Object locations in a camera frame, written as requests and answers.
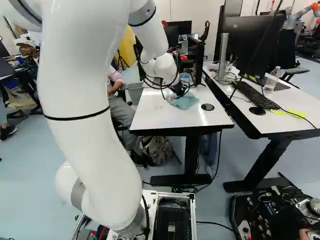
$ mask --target towel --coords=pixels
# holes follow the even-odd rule
[[[177,97],[174,92],[171,92],[166,96],[165,99],[171,105],[182,110],[188,110],[199,102],[199,99],[196,98],[195,95],[190,91],[182,97]]]

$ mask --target backpack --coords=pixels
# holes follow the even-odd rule
[[[161,166],[172,157],[173,149],[164,136],[143,136],[139,148],[148,157],[147,164]]]

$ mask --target black desk frame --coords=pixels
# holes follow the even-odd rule
[[[250,139],[268,138],[270,140],[245,178],[240,181],[224,182],[224,190],[227,193],[237,193],[264,189],[271,186],[289,186],[290,183],[286,178],[265,178],[265,176],[278,162],[292,141],[319,137],[320,129],[262,134],[237,106],[229,100],[229,97],[217,85],[218,83],[211,80],[206,72],[204,74],[207,86],[246,136]]]
[[[177,127],[164,129],[130,130],[138,136],[172,136],[186,137],[184,149],[184,173],[176,175],[152,176],[150,184],[153,186],[189,186],[205,185],[212,182],[209,174],[196,174],[199,156],[200,137],[206,134],[220,132],[222,129],[231,129],[234,125]]]

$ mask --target white cap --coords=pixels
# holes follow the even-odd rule
[[[25,39],[25,38],[15,39],[14,42],[15,42],[15,45],[18,46],[18,47],[21,47],[22,45],[29,45],[29,46],[31,46],[31,47],[36,48],[36,45],[34,44],[33,41],[27,40],[27,39]]]

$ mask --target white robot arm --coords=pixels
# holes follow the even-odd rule
[[[319,4],[314,2],[313,4],[305,7],[304,9],[296,12],[295,14],[292,14],[289,17],[289,22],[287,24],[284,25],[284,29],[290,30],[290,29],[294,29],[296,26],[296,20],[298,18],[300,18],[301,16],[303,16],[304,14],[306,14],[307,12],[309,12],[310,10],[313,10],[313,14],[316,18],[320,17],[320,7]]]
[[[67,159],[56,175],[59,195],[123,236],[141,233],[142,181],[113,128],[105,82],[128,23],[144,47],[147,74],[179,82],[154,2],[2,0],[0,6],[15,24],[42,29],[39,97]]]

